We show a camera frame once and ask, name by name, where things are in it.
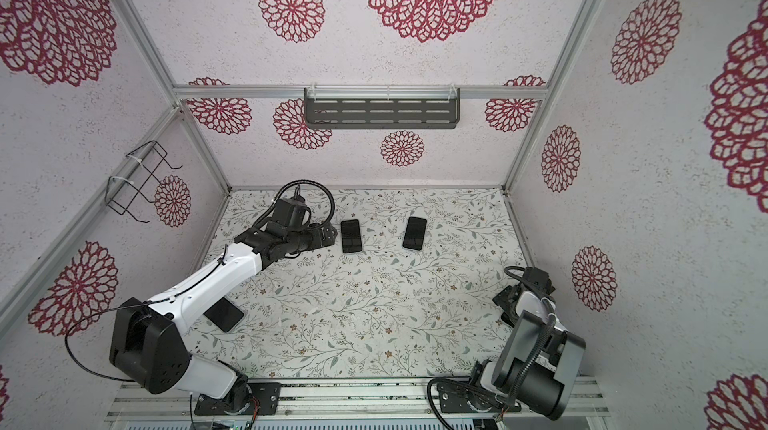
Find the black smartphone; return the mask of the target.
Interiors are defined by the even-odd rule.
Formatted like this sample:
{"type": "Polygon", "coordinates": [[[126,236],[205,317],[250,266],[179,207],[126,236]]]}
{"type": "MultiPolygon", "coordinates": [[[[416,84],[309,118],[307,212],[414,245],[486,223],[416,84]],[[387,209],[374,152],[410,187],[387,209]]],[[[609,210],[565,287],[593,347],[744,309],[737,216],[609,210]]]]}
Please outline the black smartphone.
{"type": "Polygon", "coordinates": [[[427,220],[422,217],[410,216],[402,241],[402,247],[410,250],[422,250],[426,236],[427,220]]]}

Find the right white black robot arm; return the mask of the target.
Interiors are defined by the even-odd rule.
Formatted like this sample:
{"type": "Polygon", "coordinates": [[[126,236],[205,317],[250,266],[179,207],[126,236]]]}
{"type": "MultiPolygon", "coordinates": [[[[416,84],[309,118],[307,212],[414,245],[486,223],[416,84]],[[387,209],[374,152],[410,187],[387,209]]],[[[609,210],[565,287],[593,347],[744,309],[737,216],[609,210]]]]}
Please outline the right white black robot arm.
{"type": "Polygon", "coordinates": [[[566,329],[556,312],[547,272],[510,266],[516,283],[494,303],[512,327],[500,356],[476,365],[473,383],[505,410],[524,405],[552,421],[565,412],[586,351],[585,340],[566,329]]]}

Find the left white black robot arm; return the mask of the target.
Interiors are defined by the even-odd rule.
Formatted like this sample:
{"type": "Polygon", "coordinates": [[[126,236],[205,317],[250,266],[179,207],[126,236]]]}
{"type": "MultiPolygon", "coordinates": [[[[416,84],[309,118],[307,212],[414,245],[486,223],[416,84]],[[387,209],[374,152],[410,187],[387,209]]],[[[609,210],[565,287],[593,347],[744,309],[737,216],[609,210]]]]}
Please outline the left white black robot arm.
{"type": "Polygon", "coordinates": [[[333,224],[303,229],[246,230],[222,254],[148,301],[130,298],[115,317],[110,363],[153,395],[187,391],[212,400],[225,413],[248,408],[248,377],[232,366],[190,352],[183,337],[222,298],[269,265],[335,244],[333,224]]]}

